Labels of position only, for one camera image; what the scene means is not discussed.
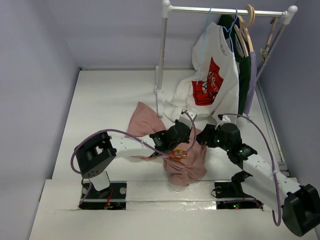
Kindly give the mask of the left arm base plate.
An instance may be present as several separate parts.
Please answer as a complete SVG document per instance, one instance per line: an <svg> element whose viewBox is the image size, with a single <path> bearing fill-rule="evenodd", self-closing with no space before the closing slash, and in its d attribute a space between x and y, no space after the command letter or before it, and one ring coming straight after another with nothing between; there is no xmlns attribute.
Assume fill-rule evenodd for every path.
<svg viewBox="0 0 320 240"><path fill-rule="evenodd" d="M110 186L97 191L89 180L81 180L81 195L78 207L82 210L125 210L126 181L112 181Z"/></svg>

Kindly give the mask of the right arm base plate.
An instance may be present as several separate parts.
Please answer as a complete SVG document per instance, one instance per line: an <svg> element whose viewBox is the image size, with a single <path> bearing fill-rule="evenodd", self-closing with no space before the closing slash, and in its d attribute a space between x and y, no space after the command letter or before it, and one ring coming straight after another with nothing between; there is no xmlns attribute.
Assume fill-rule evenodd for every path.
<svg viewBox="0 0 320 240"><path fill-rule="evenodd" d="M215 181L211 196L216 199L218 210L263 209L263 204L243 191L242 183L252 175L241 171L231 180Z"/></svg>

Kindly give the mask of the light blue wire hanger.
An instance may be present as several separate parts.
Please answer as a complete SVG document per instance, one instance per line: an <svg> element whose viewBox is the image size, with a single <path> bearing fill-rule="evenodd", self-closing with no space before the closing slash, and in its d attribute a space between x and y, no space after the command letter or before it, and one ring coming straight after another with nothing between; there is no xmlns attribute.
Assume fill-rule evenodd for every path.
<svg viewBox="0 0 320 240"><path fill-rule="evenodd" d="M201 42L200 61L199 61L199 68L198 68L198 74L197 74L196 84L198 84L198 83L199 83L199 80L201 79L201 70L202 70L203 59L204 59L204 54L205 54L207 28L208 28L208 25L209 25L209 20L210 20L211 12L212 12L212 7L210 7L210 9L209 9L209 11L208 11L207 18L206 18L206 22L205 22L205 25L204 25L204 31L203 31L202 42Z"/></svg>

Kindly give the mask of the pink t shirt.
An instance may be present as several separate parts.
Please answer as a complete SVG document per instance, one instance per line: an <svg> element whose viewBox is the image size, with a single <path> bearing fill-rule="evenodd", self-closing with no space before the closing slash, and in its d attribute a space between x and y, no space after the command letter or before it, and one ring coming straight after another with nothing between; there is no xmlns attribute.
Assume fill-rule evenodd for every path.
<svg viewBox="0 0 320 240"><path fill-rule="evenodd" d="M136 137L144 137L163 131L166 127L156 112L142 102L138 102L128 124L127 132ZM207 169L207 147L194 142L194 135L199 129L192 130L189 143L180 143L174 150L168 152L175 157L163 156L163 168L169 173L169 182L173 185L185 187L194 181L202 180Z"/></svg>

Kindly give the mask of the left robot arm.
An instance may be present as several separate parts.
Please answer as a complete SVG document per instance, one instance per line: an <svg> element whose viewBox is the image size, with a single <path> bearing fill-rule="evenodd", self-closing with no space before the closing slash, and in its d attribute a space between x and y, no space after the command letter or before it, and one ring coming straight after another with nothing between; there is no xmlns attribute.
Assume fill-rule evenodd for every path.
<svg viewBox="0 0 320 240"><path fill-rule="evenodd" d="M191 120L179 119L169 129L143 137L117 129L100 130L75 147L71 161L77 160L77 173L89 184L89 191L104 198L111 191L106 169L114 159L168 157L179 144L189 142L193 126Z"/></svg>

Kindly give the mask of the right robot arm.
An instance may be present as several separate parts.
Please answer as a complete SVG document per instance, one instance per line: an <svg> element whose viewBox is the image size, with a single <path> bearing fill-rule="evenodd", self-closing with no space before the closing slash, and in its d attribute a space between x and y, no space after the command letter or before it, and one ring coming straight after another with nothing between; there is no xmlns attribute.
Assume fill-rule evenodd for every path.
<svg viewBox="0 0 320 240"><path fill-rule="evenodd" d="M273 169L255 149L243 143L235 124L207 124L196 140L202 146L223 149L241 169L231 178L230 190L235 196L246 194L256 198L281 216L285 226L298 237L320 224L317 189Z"/></svg>

